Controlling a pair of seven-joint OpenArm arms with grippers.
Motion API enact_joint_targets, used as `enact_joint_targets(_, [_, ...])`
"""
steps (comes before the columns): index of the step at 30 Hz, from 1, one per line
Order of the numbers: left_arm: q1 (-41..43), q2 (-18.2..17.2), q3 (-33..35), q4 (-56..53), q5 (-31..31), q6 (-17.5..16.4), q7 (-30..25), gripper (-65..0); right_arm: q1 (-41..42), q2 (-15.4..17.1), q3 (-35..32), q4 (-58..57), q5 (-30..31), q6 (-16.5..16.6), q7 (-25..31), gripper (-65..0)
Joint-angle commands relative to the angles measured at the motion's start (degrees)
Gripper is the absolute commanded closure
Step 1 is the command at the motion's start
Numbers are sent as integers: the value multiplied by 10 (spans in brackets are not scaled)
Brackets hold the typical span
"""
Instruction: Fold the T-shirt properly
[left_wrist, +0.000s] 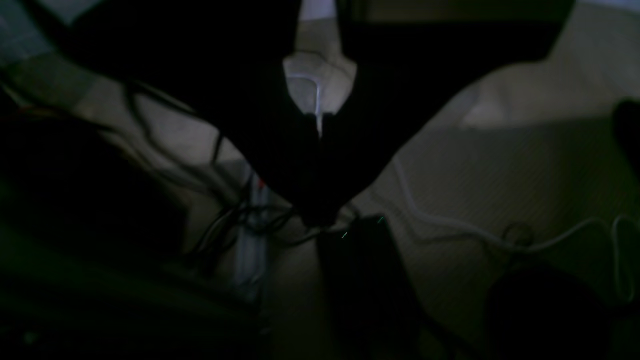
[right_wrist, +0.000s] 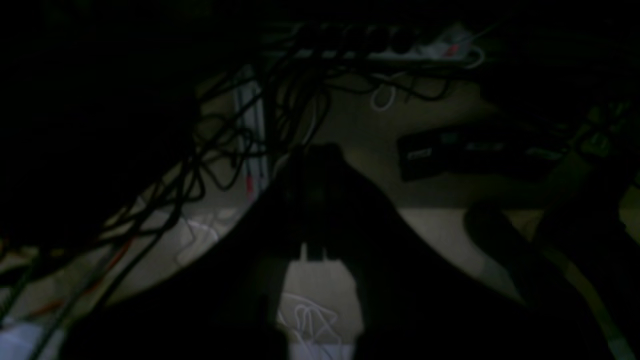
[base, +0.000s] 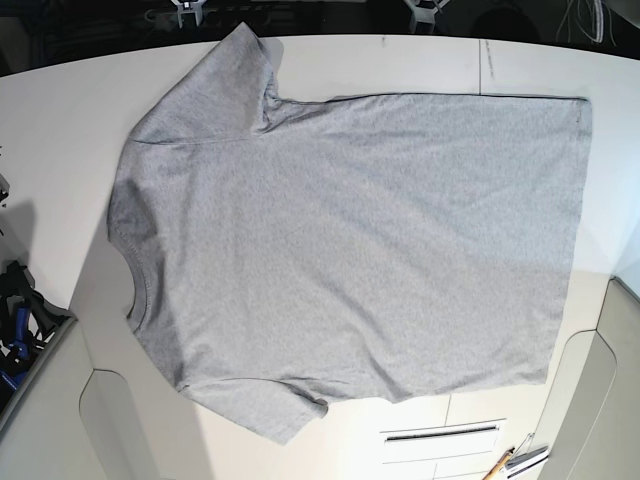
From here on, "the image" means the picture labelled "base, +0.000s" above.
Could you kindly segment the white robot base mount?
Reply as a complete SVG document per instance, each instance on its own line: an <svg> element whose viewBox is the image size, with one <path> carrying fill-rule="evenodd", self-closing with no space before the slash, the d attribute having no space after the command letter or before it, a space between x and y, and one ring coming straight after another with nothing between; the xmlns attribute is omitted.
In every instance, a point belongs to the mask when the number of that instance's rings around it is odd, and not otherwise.
<svg viewBox="0 0 640 480"><path fill-rule="evenodd" d="M201 25L204 18L203 7L207 0L171 0L171 3L176 8L177 23L180 29L184 27L184 18L188 15L193 16L196 27Z"/></svg>
<svg viewBox="0 0 640 480"><path fill-rule="evenodd" d="M448 0L404 0L410 11L409 32L411 34L431 35L436 26L436 15L443 13Z"/></svg>

